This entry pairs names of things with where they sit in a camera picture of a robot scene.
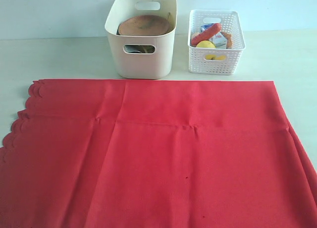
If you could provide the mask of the red sausage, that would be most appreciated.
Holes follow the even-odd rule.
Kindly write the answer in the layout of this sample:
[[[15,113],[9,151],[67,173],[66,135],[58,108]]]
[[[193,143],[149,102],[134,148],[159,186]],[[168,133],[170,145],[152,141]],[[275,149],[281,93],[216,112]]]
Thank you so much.
[[[191,40],[191,45],[196,46],[201,41],[207,41],[222,29],[220,23],[214,23],[211,27],[207,28]]]

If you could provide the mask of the yellow cheese wedge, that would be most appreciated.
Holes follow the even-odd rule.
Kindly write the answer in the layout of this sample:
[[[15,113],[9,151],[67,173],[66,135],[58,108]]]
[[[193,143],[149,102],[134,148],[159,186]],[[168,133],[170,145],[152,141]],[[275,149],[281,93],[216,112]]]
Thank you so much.
[[[222,56],[217,56],[217,55],[206,55],[205,56],[206,60],[216,60],[216,61],[223,61],[226,59],[225,55]]]

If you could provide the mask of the white perforated plastic basket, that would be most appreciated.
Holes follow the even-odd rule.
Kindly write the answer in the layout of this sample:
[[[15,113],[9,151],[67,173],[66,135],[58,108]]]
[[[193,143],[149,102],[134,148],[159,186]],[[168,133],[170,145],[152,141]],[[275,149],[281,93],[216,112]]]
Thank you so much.
[[[226,32],[232,35],[233,45],[231,49],[196,48],[191,45],[191,36],[196,32],[201,32],[201,25],[216,22],[222,25],[220,32]],[[241,54],[245,49],[245,40],[238,13],[229,10],[206,9],[194,9],[190,11],[188,47],[190,72],[217,75],[233,74]],[[206,60],[206,55],[225,55],[226,59],[223,61]]]

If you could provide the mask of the brown wooden plate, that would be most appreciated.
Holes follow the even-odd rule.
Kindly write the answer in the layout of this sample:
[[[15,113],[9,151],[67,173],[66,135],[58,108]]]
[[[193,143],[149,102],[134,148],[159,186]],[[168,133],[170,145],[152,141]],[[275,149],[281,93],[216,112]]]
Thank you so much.
[[[169,31],[167,19],[157,15],[139,15],[120,23],[118,34],[122,36],[160,36]]]

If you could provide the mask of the blue white milk carton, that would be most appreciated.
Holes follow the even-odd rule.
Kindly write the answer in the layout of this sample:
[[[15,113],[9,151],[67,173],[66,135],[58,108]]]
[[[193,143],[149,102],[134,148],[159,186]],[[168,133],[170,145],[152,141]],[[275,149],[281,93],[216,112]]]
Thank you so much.
[[[201,25],[201,32],[204,32],[206,29],[212,26],[213,26],[213,23]],[[227,39],[221,32],[216,33],[214,36],[212,36],[209,39],[209,41],[212,42],[217,49],[227,48]]]

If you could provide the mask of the stainless steel cup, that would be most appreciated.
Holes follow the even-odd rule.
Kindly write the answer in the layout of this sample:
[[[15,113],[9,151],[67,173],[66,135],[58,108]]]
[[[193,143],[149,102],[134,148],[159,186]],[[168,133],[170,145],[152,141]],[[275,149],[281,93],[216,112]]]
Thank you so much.
[[[128,54],[141,54],[142,53],[140,48],[136,45],[125,45],[124,50]]]

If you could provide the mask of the yellow lemon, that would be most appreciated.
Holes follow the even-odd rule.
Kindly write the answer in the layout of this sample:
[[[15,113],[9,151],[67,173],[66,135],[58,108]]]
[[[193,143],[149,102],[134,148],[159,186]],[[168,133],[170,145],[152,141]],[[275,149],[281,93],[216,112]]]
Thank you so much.
[[[216,46],[209,40],[200,41],[196,48],[207,48],[207,49],[215,49]]]

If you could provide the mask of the cream plastic bin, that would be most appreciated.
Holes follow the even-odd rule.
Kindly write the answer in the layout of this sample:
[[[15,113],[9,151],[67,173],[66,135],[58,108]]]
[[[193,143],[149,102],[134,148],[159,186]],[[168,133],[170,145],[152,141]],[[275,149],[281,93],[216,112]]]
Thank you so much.
[[[117,30],[120,23],[139,15],[157,15],[168,20],[169,31],[160,36],[122,36]],[[168,75],[172,67],[176,30],[176,0],[115,0],[105,22],[105,30],[118,74],[125,78],[159,79]],[[125,45],[153,46],[152,54],[128,54]]]

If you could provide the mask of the red tablecloth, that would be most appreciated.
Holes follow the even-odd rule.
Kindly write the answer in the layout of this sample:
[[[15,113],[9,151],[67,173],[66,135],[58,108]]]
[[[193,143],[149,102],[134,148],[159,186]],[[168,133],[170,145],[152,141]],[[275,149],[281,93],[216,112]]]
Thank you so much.
[[[3,228],[314,228],[271,81],[42,79],[0,150]]]

